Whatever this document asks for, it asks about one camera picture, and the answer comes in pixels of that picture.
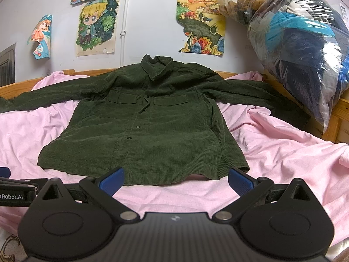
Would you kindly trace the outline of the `orange haired girl small poster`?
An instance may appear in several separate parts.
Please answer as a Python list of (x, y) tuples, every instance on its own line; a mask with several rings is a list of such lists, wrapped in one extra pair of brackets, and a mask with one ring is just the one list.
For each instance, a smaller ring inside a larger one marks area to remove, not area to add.
[(38, 46), (33, 52), (36, 60), (50, 58), (52, 15), (47, 14), (40, 19), (32, 31), (27, 43), (34, 41)]

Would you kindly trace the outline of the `white wall pipe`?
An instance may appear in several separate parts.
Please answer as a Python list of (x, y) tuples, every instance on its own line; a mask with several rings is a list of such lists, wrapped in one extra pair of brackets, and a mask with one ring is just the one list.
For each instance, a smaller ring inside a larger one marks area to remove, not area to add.
[(127, 15), (128, 15), (128, 4), (129, 0), (124, 1), (124, 10), (122, 15), (122, 27), (120, 32), (120, 66), (124, 66), (124, 56), (125, 56), (125, 38), (126, 38), (126, 27), (127, 27)]

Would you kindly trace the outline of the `blond anime boy poster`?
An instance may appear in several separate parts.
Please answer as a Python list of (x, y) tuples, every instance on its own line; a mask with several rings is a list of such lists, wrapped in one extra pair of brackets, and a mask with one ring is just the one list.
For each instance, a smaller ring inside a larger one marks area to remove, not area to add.
[(115, 52), (119, 0), (93, 0), (80, 11), (76, 55), (90, 56)]

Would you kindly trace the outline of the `grey wall cabinet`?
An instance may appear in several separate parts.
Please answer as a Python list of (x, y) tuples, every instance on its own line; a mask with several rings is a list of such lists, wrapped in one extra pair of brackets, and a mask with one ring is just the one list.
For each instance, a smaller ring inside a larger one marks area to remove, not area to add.
[(0, 54), (0, 86), (15, 83), (15, 44)]

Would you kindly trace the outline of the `dark green corduroy jacket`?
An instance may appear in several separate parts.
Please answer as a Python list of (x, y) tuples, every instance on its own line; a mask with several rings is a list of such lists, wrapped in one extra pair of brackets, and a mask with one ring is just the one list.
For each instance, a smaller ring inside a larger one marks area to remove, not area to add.
[(1, 99), (1, 112), (32, 111), (77, 101), (67, 128), (44, 146), (38, 165), (99, 177), (116, 167), (126, 185), (211, 180), (248, 163), (219, 103), (253, 105), (302, 129), (309, 116), (269, 84), (226, 80), (197, 63), (144, 56), (137, 64)]

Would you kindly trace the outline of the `clear bag of clothes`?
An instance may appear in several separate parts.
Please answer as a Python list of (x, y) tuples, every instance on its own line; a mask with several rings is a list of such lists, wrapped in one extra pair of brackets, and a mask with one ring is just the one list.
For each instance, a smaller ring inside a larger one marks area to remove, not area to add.
[(218, 0), (261, 61), (326, 128), (348, 88), (348, 28), (325, 0)]

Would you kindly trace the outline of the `colourful landscape poster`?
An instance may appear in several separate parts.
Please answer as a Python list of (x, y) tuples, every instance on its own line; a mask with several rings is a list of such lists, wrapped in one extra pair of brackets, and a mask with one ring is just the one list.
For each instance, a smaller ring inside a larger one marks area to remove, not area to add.
[(224, 54), (226, 21), (218, 0), (177, 0), (176, 20), (188, 38), (181, 53)]

